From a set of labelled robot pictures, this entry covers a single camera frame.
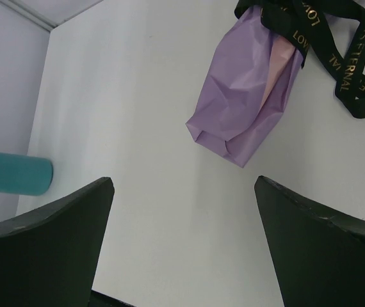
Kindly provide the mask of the pink wrapping paper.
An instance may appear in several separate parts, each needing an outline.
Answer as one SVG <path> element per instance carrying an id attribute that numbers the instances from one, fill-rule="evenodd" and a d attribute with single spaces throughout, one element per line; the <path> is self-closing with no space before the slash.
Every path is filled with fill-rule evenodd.
<path id="1" fill-rule="evenodd" d="M 282 36 L 275 39 L 270 54 L 268 79 L 259 109 L 262 109 L 280 75 L 295 52 L 295 46 Z"/>

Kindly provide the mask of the black ribbon gold lettering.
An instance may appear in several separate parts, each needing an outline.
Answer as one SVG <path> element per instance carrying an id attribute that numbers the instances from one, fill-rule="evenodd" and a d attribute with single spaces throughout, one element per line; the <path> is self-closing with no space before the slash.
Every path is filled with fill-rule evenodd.
<path id="1" fill-rule="evenodd" d="M 313 50 L 336 81 L 335 96 L 354 118 L 365 119 L 365 8 L 355 1 L 238 1 L 234 14 L 261 7 L 262 25 L 283 36 L 303 56 Z M 328 17 L 359 25 L 344 55 L 338 51 Z"/>

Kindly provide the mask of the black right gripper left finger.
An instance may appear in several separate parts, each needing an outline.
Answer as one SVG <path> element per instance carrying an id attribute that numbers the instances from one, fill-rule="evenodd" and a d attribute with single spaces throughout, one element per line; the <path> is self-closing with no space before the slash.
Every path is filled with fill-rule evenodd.
<path id="1" fill-rule="evenodd" d="M 0 306 L 87 306 L 115 189 L 102 177 L 0 222 Z"/>

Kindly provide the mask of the purple wrapping paper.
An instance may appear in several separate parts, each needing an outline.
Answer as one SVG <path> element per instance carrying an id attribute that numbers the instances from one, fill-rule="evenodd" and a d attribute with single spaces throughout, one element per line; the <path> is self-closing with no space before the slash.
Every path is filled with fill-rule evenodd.
<path id="1" fill-rule="evenodd" d="M 261 23 L 261 7 L 238 18 L 218 44 L 194 114 L 186 126 L 194 142 L 244 167 L 279 122 L 304 57 L 298 49 L 262 109 L 273 42 L 280 35 Z"/>

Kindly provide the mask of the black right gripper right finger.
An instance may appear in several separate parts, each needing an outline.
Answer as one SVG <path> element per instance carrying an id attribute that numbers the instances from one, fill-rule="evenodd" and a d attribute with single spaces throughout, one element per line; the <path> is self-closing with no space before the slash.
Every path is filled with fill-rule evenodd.
<path id="1" fill-rule="evenodd" d="M 260 176 L 259 214 L 285 306 L 365 306 L 365 221 Z"/>

